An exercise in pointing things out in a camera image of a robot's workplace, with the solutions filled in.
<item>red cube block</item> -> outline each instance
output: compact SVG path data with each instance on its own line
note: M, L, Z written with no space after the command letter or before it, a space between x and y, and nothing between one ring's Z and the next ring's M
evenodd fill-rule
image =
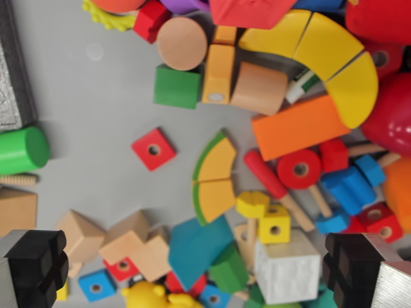
M383 202L366 208L357 218L367 232L381 235L387 243L403 237L397 217Z

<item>yellow curved block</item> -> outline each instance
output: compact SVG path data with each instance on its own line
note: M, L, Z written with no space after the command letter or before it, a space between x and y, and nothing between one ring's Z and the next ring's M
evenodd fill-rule
M349 128L360 126L372 112L378 95L378 76L371 55L363 53L324 85L341 121Z
M248 29L238 45L245 50L292 58L311 12L291 10L271 30Z
M314 13L293 59L326 81L363 49L361 42L344 27L324 15Z

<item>small red block with hole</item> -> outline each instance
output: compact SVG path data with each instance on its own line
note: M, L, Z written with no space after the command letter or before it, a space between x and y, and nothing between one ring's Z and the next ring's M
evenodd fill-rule
M322 170L325 173L348 168L348 149L341 139L332 139L319 146Z
M191 297L193 298L197 297L198 295L202 293L202 291L206 287L206 284L207 284L207 276L202 275L197 280L197 282L194 284L194 286L191 287L191 289L188 292L185 292L183 287L181 286L181 283L179 282L179 280L177 279L177 277L172 271L169 272L166 277L166 285L171 293L173 294L185 293L185 294L191 295Z
M175 156L175 151L159 128L142 136L131 145L148 170L154 171Z
M397 217L383 202L366 208L357 218L367 232L381 235L387 243L403 237Z
M103 260L103 263L117 281L130 279L139 274L139 270L129 258L125 258L114 265L110 265L106 260Z

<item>blue square block with hole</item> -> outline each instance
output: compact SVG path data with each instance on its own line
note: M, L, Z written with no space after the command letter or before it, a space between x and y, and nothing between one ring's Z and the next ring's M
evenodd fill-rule
M221 292L216 286L208 284L200 294L200 303L204 308L226 308L231 295Z
M106 269L81 276L78 285L90 303L115 295L117 289Z

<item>natural wood block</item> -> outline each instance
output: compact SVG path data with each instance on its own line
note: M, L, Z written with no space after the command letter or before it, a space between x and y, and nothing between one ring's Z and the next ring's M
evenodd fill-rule
M37 216L37 195L4 187L0 189L0 236L14 229L34 229Z

